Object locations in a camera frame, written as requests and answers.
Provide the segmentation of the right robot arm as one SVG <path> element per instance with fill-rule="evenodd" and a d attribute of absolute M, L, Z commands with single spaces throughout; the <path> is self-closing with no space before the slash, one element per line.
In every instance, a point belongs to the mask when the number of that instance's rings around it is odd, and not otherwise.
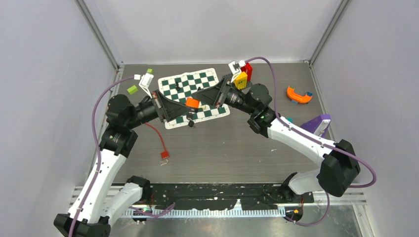
<path fill-rule="evenodd" d="M 312 171 L 293 173 L 283 182 L 282 196 L 287 202 L 296 202 L 304 193 L 321 190 L 341 197 L 361 171 L 350 142 L 316 136 L 288 121 L 269 107 L 272 97 L 263 84 L 257 83 L 244 93 L 223 79 L 215 86 L 192 93 L 191 97 L 207 105 L 227 104 L 249 114 L 248 124 L 255 133 L 288 145 L 318 165 Z"/>

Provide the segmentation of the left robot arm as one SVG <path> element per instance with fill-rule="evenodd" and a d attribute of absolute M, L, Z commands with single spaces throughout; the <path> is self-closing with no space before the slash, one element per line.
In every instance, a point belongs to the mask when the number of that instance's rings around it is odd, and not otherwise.
<path fill-rule="evenodd" d="M 94 135 L 97 156 L 89 177 L 66 214 L 57 214 L 54 226 L 65 237 L 107 237 L 111 227 L 136 202 L 151 200 L 150 181 L 132 176 L 111 199 L 106 196 L 122 165 L 127 160 L 138 135 L 134 128 L 154 119 L 172 121 L 189 108 L 154 91 L 138 106 L 117 94 L 108 101 L 106 127 L 101 139 Z"/>

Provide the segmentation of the black keys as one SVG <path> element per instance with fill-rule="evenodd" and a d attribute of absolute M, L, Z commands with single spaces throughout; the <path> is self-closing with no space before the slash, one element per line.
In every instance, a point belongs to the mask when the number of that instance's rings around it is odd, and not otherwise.
<path fill-rule="evenodd" d="M 195 127 L 195 126 L 194 126 L 195 122 L 194 122 L 194 120 L 193 120 L 194 115 L 195 115 L 195 113 L 194 113 L 194 112 L 188 112 L 188 113 L 186 114 L 186 118 L 187 118 L 187 120 L 188 120 L 188 126 L 189 126 L 190 128 L 194 128 L 194 127 Z"/>

